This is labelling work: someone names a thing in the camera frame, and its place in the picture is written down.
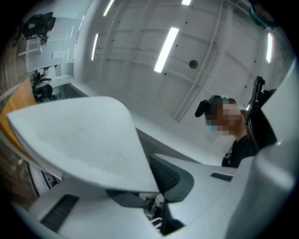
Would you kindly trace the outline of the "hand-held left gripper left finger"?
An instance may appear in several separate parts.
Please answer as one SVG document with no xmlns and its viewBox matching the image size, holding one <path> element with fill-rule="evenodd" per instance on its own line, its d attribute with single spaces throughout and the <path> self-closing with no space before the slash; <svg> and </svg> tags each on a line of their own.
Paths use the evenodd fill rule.
<svg viewBox="0 0 299 239">
<path fill-rule="evenodd" d="M 29 213 L 67 239 L 162 239 L 136 194 L 65 179 L 43 193 Z"/>
</svg>

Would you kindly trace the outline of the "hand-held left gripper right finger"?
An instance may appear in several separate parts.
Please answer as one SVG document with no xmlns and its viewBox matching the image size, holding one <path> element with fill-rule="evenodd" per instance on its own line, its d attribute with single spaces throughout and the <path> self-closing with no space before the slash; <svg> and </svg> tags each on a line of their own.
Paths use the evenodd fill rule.
<svg viewBox="0 0 299 239">
<path fill-rule="evenodd" d="M 217 209 L 236 170 L 152 154 L 149 165 L 164 197 L 160 232 L 169 238 L 224 239 L 230 215 Z"/>
</svg>

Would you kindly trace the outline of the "white shade table lamp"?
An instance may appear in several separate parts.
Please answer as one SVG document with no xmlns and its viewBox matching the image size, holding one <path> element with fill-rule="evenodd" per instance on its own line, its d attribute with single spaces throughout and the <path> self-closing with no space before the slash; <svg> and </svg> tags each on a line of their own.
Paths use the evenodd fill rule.
<svg viewBox="0 0 299 239">
<path fill-rule="evenodd" d="M 22 147 L 59 171 L 103 189 L 157 193 L 132 117 L 110 97 L 71 98 L 13 111 Z"/>
</svg>

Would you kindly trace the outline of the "wooden desk top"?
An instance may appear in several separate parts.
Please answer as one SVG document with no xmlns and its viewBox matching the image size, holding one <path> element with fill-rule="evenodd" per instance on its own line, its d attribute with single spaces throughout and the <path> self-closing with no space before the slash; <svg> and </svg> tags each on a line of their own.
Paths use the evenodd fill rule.
<svg viewBox="0 0 299 239">
<path fill-rule="evenodd" d="M 4 137 L 11 143 L 20 153 L 22 153 L 29 161 L 35 162 L 29 154 L 22 148 L 17 138 L 12 132 L 7 120 L 7 114 L 16 110 L 20 110 L 36 104 L 30 78 L 22 82 L 12 94 L 8 102 L 5 104 L 4 109 L 0 114 L 0 131 Z"/>
</svg>

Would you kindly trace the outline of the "person's black shirt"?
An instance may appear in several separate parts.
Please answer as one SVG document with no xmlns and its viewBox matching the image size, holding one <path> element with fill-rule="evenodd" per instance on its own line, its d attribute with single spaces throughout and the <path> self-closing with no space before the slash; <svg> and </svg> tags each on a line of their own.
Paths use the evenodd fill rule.
<svg viewBox="0 0 299 239">
<path fill-rule="evenodd" d="M 257 149 L 249 138 L 245 135 L 240 140 L 235 140 L 231 148 L 222 159 L 222 167 L 238 168 L 244 158 L 255 156 Z"/>
</svg>

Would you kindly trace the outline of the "black office chair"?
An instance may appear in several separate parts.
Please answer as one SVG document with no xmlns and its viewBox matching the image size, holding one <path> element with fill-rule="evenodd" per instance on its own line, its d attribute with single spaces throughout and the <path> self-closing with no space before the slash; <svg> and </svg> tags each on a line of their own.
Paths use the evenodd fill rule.
<svg viewBox="0 0 299 239">
<path fill-rule="evenodd" d="M 34 79 L 34 85 L 39 85 L 40 83 L 42 82 L 45 82 L 45 81 L 52 81 L 51 78 L 46 78 L 44 74 L 40 74 L 40 72 L 36 74 L 33 74 L 32 75 L 33 79 Z"/>
<path fill-rule="evenodd" d="M 55 22 L 56 17 L 53 17 L 53 12 L 33 15 L 23 23 L 22 34 L 27 40 L 33 39 L 35 35 L 44 37 L 54 28 Z"/>
<path fill-rule="evenodd" d="M 36 103 L 42 103 L 44 99 L 49 99 L 50 101 L 54 100 L 53 88 L 50 84 L 46 84 L 42 87 L 33 87 L 33 95 Z"/>
</svg>

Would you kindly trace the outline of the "white table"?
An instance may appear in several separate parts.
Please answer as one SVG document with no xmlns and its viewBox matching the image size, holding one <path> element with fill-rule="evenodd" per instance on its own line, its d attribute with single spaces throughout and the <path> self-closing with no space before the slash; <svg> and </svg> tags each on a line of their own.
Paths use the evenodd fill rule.
<svg viewBox="0 0 299 239">
<path fill-rule="evenodd" d="M 25 43 L 25 50 L 18 53 L 17 56 L 28 56 L 31 53 L 42 54 L 46 47 L 40 38 L 26 40 Z"/>
</svg>

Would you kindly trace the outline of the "black equipment mount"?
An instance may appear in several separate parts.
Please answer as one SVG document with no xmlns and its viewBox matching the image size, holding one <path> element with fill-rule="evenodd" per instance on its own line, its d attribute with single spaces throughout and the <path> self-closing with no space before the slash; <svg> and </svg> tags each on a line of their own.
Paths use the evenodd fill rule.
<svg viewBox="0 0 299 239">
<path fill-rule="evenodd" d="M 264 85 L 265 80 L 257 76 L 254 81 L 251 99 L 247 105 L 247 116 L 245 117 L 249 136 L 258 151 L 277 142 L 270 123 L 262 112 L 262 106 L 276 90 L 264 90 Z"/>
</svg>

